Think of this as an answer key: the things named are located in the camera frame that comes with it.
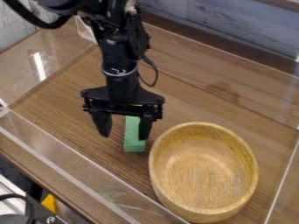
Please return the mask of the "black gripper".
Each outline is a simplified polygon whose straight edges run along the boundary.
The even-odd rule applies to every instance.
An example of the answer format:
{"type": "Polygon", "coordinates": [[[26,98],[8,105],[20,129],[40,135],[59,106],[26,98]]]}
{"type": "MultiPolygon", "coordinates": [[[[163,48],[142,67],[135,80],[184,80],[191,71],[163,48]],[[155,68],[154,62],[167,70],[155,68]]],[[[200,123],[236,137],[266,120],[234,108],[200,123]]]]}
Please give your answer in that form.
{"type": "Polygon", "coordinates": [[[126,76],[106,75],[107,85],[80,92],[83,108],[92,115],[98,132],[108,137],[112,130],[112,115],[139,116],[139,139],[147,140],[152,122],[163,118],[164,98],[146,90],[139,81],[139,72],[126,76]]]}

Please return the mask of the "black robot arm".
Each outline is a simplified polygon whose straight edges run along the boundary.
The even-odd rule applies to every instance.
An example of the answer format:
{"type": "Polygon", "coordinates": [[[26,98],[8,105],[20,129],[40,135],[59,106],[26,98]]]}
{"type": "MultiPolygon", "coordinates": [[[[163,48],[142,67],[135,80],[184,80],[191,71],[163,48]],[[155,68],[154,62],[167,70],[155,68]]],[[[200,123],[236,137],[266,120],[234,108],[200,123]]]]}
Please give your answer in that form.
{"type": "Polygon", "coordinates": [[[108,137],[112,116],[135,116],[140,119],[138,138],[150,137],[154,122],[163,118],[164,98],[146,90],[150,85],[139,73],[140,61],[150,49],[150,35],[143,25],[136,0],[34,0],[47,11],[59,15],[44,22],[20,0],[4,0],[19,16],[43,29],[58,29],[78,16],[92,30],[102,51],[100,70],[107,85],[80,92],[84,110],[90,113],[98,132],[108,137]]]}

